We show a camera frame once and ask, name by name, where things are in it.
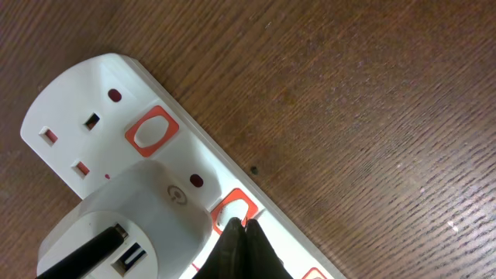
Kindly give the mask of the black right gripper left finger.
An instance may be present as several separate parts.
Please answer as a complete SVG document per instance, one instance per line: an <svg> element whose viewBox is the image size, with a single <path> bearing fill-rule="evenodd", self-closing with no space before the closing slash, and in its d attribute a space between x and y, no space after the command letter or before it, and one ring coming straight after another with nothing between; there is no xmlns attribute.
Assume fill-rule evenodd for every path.
<svg viewBox="0 0 496 279"><path fill-rule="evenodd" d="M194 279L245 279L246 234L237 217L231 218Z"/></svg>

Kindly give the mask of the white power strip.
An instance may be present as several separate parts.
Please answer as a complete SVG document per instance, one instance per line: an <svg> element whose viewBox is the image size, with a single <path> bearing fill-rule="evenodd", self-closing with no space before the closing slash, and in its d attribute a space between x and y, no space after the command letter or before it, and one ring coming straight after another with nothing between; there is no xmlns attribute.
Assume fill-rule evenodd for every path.
<svg viewBox="0 0 496 279"><path fill-rule="evenodd" d="M293 278L340 271L136 59L107 53L67 69L31 104L22 139L80 197L145 160L205 207L212 231L179 277L194 277L231 218L257 220Z"/></svg>

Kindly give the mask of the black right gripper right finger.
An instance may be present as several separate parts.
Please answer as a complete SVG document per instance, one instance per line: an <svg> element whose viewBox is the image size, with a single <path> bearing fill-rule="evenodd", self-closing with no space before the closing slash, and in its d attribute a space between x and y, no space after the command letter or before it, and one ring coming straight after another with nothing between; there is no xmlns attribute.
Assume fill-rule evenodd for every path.
<svg viewBox="0 0 496 279"><path fill-rule="evenodd" d="M247 278L292 279L257 220L247 221L245 234L247 247L244 269Z"/></svg>

